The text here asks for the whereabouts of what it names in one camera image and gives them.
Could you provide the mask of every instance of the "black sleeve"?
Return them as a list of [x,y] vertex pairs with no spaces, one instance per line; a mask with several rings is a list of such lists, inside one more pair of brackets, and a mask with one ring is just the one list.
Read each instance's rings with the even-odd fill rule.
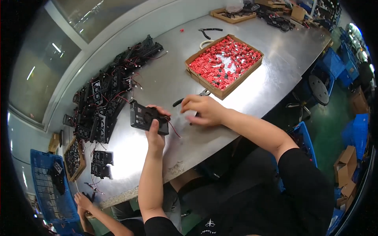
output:
[[310,234],[325,235],[335,205],[330,182],[298,148],[290,149],[281,156],[278,169],[304,229]]
[[182,236],[172,221],[161,216],[148,219],[144,224],[144,230],[146,236]]

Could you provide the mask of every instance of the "finger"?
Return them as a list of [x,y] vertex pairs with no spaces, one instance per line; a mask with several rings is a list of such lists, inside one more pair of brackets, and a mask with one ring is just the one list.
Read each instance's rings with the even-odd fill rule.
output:
[[189,101],[188,103],[186,103],[185,106],[183,106],[181,108],[181,111],[180,113],[184,113],[186,111],[189,111],[189,110],[192,110],[192,111],[199,111],[198,109],[200,108],[200,104],[198,102],[192,102],[192,101]]
[[156,109],[164,116],[171,116],[171,114],[167,110],[164,110],[161,106],[157,106]]
[[186,116],[185,117],[189,122],[195,125],[209,125],[210,120],[203,117],[196,117],[196,116]]
[[188,95],[184,98],[184,100],[181,102],[181,107],[184,107],[188,102],[200,102],[201,96],[199,95]]
[[158,130],[159,130],[159,121],[157,119],[153,119],[151,122],[150,133],[158,134]]

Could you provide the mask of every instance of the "black wire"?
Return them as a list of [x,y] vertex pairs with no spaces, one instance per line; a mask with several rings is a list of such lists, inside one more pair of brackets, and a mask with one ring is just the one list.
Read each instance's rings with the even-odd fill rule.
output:
[[13,157],[14,159],[16,159],[16,160],[18,160],[18,161],[24,163],[24,164],[30,165],[29,163],[24,162],[23,160],[20,160],[20,159],[16,158],[13,154],[12,154],[12,157]]

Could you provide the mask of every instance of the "window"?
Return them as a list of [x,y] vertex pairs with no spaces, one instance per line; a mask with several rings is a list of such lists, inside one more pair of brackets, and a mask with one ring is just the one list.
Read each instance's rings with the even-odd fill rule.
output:
[[146,0],[52,0],[72,28],[90,43],[115,19]]
[[12,108],[42,124],[58,82],[79,52],[80,48],[42,8],[13,68],[9,91]]

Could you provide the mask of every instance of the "plastic bag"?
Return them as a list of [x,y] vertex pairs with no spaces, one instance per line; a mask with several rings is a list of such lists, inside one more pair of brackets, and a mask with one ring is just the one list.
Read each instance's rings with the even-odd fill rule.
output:
[[228,13],[236,13],[243,9],[244,2],[243,0],[227,0],[226,11]]

